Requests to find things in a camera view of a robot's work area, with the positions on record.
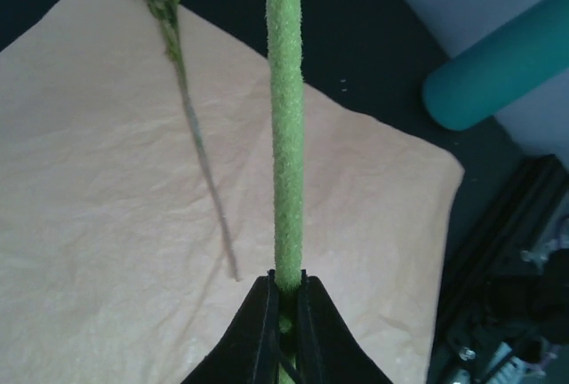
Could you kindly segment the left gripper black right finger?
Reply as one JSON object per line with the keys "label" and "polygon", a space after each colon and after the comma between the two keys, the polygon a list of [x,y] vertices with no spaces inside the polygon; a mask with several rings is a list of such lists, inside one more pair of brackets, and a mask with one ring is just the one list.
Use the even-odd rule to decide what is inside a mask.
{"label": "left gripper black right finger", "polygon": [[302,383],[391,383],[361,349],[321,280],[307,273],[297,297],[296,340]]}

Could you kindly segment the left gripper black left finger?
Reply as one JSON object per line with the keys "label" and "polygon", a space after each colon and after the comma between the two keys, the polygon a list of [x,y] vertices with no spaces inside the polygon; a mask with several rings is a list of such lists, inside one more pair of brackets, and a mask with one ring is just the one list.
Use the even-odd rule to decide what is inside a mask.
{"label": "left gripper black left finger", "polygon": [[259,276],[220,341],[183,384],[277,382],[279,295],[275,273]]}

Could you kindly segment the pink artificial flower bunch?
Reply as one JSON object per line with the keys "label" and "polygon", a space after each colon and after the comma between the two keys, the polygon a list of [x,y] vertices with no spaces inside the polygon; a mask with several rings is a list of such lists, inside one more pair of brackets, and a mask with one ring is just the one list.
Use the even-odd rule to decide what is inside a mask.
{"label": "pink artificial flower bunch", "polygon": [[230,275],[235,281],[240,281],[241,276],[238,269],[237,258],[231,240],[228,227],[228,220],[223,209],[220,194],[215,186],[210,161],[205,149],[203,136],[195,108],[192,104],[188,75],[182,51],[179,23],[179,5],[181,0],[144,0],[151,15],[157,21],[160,33],[164,39],[165,53],[169,61],[173,64],[180,96],[190,129],[195,149],[206,185],[212,198],[214,210],[220,223],[221,240],[228,259]]}

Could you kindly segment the orange artificial flower bunch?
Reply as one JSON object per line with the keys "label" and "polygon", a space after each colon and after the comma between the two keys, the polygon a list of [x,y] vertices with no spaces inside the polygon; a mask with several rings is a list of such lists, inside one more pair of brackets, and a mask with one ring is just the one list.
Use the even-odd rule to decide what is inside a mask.
{"label": "orange artificial flower bunch", "polygon": [[266,0],[274,182],[278,382],[298,383],[296,295],[304,230],[304,87],[301,0]]}

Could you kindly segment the green and orange wrapping paper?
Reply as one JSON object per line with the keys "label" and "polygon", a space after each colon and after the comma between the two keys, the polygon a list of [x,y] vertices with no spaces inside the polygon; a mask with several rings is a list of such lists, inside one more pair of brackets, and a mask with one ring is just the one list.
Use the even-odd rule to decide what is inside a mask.
{"label": "green and orange wrapping paper", "polygon": [[[273,261],[267,61],[188,10],[184,59],[232,276],[143,0],[60,0],[1,54],[1,380],[177,383]],[[427,378],[445,150],[305,89],[304,268],[395,383]]]}

